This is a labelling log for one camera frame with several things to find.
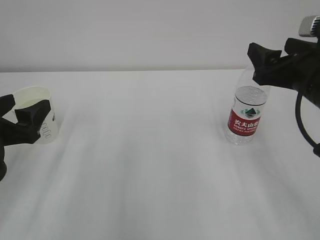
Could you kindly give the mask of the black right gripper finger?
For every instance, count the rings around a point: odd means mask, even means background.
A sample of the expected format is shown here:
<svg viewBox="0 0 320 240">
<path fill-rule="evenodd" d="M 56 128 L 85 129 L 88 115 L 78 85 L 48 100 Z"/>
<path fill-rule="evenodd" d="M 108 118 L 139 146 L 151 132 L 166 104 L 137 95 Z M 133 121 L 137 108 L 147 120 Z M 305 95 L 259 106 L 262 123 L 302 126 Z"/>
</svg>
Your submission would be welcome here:
<svg viewBox="0 0 320 240">
<path fill-rule="evenodd" d="M 288 38 L 286 40 L 284 51 L 287 57 L 304 54 L 312 54 L 318 58 L 320 57 L 320 47 L 316 42 L 310 42 L 296 38 Z"/>
<path fill-rule="evenodd" d="M 279 74 L 282 71 L 278 63 L 281 54 L 282 50 L 268 49 L 255 42 L 250 43 L 247 56 L 252 63 L 253 74 Z"/>
</svg>

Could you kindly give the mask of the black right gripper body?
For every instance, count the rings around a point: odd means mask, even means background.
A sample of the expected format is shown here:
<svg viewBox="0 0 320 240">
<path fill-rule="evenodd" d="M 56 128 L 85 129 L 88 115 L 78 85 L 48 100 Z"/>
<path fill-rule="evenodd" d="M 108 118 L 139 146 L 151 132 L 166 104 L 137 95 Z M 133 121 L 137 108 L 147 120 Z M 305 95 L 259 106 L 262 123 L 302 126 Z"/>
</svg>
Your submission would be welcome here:
<svg viewBox="0 0 320 240">
<path fill-rule="evenodd" d="M 306 51 L 287 56 L 268 56 L 254 66 L 252 79 L 260 86 L 298 90 L 307 76 L 320 68 L 320 52 Z"/>
</svg>

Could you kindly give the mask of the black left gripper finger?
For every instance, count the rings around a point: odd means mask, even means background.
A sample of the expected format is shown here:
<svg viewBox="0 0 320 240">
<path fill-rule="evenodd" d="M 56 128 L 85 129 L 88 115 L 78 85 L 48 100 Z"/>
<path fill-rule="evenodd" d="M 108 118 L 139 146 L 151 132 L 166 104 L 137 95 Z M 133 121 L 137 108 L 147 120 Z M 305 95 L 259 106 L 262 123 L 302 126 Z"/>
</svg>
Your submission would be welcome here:
<svg viewBox="0 0 320 240">
<path fill-rule="evenodd" d="M 16 105 L 13 94 L 3 95 L 0 97 L 0 117 L 2 118 Z"/>
<path fill-rule="evenodd" d="M 51 111 L 49 100 L 44 99 L 25 108 L 14 110 L 17 118 L 16 135 L 22 136 L 40 136 L 40 128 Z"/>
</svg>

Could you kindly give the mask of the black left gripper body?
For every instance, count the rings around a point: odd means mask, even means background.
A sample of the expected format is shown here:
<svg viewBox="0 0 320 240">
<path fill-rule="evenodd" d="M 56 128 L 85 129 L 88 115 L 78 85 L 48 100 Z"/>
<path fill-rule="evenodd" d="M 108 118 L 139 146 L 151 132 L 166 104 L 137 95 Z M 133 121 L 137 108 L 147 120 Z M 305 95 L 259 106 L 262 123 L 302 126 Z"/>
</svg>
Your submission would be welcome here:
<svg viewBox="0 0 320 240">
<path fill-rule="evenodd" d="M 40 136 L 41 125 L 30 123 L 13 123 L 7 119 L 0 118 L 0 143 L 3 146 L 19 144 L 34 144 Z"/>
</svg>

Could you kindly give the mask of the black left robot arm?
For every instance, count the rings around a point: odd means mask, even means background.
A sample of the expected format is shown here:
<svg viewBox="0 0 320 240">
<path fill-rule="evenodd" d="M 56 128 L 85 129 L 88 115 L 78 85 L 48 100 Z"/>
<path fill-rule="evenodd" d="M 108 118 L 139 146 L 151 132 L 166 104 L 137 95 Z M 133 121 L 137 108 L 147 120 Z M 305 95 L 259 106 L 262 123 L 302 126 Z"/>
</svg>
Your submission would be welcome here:
<svg viewBox="0 0 320 240">
<path fill-rule="evenodd" d="M 40 129 L 45 118 L 51 111 L 48 99 L 22 109 L 15 109 L 17 122 L 13 123 L 4 118 L 15 106 L 13 94 L 0 97 L 0 178 L 7 173 L 7 165 L 4 161 L 5 146 L 18 144 L 34 144 L 40 137 Z"/>
</svg>

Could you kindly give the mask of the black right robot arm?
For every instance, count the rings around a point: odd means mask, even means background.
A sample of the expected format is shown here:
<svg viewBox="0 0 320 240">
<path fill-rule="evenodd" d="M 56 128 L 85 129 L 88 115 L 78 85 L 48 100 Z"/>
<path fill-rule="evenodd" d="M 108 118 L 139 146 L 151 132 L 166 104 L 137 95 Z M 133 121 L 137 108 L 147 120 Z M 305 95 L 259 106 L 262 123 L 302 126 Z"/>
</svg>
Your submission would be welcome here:
<svg viewBox="0 0 320 240">
<path fill-rule="evenodd" d="M 288 38 L 284 45 L 287 53 L 250 43 L 247 55 L 253 65 L 252 79 L 260 86 L 273 86 L 299 91 L 311 77 L 303 96 L 320 106 L 320 47 L 315 42 Z"/>
</svg>

